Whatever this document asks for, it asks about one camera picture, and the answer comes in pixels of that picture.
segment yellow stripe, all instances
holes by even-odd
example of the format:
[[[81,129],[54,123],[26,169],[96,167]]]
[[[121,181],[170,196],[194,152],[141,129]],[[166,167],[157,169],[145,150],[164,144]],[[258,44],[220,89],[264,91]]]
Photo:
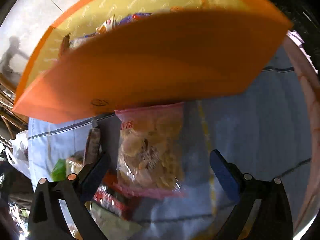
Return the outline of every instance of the yellow stripe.
[[[210,141],[210,133],[209,133],[208,124],[205,120],[205,115],[204,115],[204,112],[202,109],[201,100],[197,101],[197,105],[198,105],[199,116],[201,118],[201,125],[202,125],[202,131],[204,134],[205,145],[206,145],[206,148],[208,151],[208,155],[210,155],[210,153],[212,151],[212,146],[211,146],[211,141]],[[217,206],[216,206],[216,192],[215,192],[215,188],[214,188],[214,174],[212,172],[210,165],[209,165],[209,173],[210,173],[209,186],[210,186],[211,212],[213,215],[216,215]]]

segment plastic bag of snacks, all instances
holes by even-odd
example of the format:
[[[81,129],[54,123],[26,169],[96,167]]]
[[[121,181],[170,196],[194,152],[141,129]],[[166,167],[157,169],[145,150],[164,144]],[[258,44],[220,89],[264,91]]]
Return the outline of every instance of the plastic bag of snacks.
[[[121,120],[118,187],[125,195],[181,196],[177,143],[183,103],[116,111]]]

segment white floor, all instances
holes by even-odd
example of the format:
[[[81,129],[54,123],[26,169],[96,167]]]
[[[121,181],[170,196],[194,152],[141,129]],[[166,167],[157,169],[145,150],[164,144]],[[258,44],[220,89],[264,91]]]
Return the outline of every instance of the white floor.
[[[0,26],[0,72],[23,73],[28,58],[47,28],[79,0],[18,0]],[[19,75],[8,77],[15,84]]]

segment blue gripper pad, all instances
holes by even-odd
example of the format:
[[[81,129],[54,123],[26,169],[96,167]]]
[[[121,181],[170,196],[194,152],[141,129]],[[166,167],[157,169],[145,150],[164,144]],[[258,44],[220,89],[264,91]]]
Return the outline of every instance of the blue gripper pad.
[[[240,185],[228,169],[228,163],[218,150],[210,153],[210,166],[228,198],[237,204],[240,201]]]

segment white plastic bag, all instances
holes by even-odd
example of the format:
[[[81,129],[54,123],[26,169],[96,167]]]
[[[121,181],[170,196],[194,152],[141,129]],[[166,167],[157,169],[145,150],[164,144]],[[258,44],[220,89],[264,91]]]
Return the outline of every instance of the white plastic bag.
[[[28,160],[28,130],[17,134],[15,140],[10,140],[12,153],[9,148],[5,149],[8,162],[18,171],[31,179]]]

